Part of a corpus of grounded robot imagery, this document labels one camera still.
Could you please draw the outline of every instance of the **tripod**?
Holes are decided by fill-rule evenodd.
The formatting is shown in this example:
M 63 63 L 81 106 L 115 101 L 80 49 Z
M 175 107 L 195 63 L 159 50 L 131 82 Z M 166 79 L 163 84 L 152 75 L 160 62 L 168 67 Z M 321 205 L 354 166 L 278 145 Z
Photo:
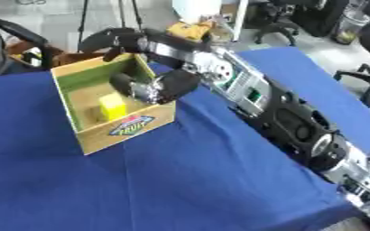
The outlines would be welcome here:
M 118 0 L 118 1 L 119 1 L 119 13 L 120 13 L 120 19 L 121 19 L 122 27 L 126 27 L 124 3 L 123 3 L 123 0 Z M 83 10 L 82 10 L 82 15 L 81 15 L 81 23 L 79 25 L 79 42 L 77 44 L 77 47 L 82 42 L 83 33 L 85 31 L 88 4 L 89 4 L 89 0 L 84 0 L 84 7 L 83 7 Z M 142 28 L 143 20 L 142 20 L 142 17 L 140 16 L 140 14 L 139 14 L 139 8 L 137 7 L 136 0 L 132 0 L 132 5 L 133 5 L 134 15 L 136 17 L 137 25 L 139 27 L 139 30 L 141 31 L 143 29 Z

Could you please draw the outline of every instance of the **yellow block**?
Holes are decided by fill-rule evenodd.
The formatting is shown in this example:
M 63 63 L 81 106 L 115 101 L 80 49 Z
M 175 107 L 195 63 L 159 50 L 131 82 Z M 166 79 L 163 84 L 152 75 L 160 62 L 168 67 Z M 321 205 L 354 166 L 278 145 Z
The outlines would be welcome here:
M 122 96 L 112 93 L 99 99 L 101 113 L 107 121 L 126 116 L 126 104 Z
M 199 24 L 176 23 L 167 29 L 168 32 L 181 38 L 199 42 L 203 35 L 213 27 L 213 22 L 204 22 Z

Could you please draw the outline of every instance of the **box label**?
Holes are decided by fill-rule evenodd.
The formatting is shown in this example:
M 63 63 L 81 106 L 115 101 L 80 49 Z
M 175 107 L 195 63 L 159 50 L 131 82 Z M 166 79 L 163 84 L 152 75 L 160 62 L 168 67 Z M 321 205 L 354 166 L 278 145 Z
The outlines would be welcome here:
M 154 120 L 152 116 L 133 115 L 126 118 L 122 124 L 113 129 L 109 135 L 134 135 L 139 133 L 151 121 Z

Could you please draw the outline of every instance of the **cardboard box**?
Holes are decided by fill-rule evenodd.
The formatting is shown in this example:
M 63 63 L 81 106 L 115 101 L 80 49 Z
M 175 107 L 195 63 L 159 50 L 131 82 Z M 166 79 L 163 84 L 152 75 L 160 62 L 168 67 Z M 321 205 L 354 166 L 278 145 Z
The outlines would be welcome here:
M 228 23 L 236 21 L 238 12 L 238 4 L 225 4 L 221 6 L 220 14 Z
M 112 62 L 96 58 L 51 70 L 71 127 L 86 155 L 174 120 L 175 102 L 147 105 L 124 97 L 127 116 L 107 122 L 100 112 L 98 100 L 116 92 L 108 83 L 112 73 L 116 72 L 142 80 L 154 77 L 141 56 L 133 54 L 123 54 Z

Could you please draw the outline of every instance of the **yellow cube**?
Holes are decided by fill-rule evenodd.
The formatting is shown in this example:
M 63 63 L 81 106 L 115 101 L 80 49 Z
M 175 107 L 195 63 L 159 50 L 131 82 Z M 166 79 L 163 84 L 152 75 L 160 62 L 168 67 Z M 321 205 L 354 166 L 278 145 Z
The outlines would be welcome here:
M 107 121 L 113 121 L 126 116 L 126 104 L 122 96 L 112 93 L 99 99 L 101 113 Z

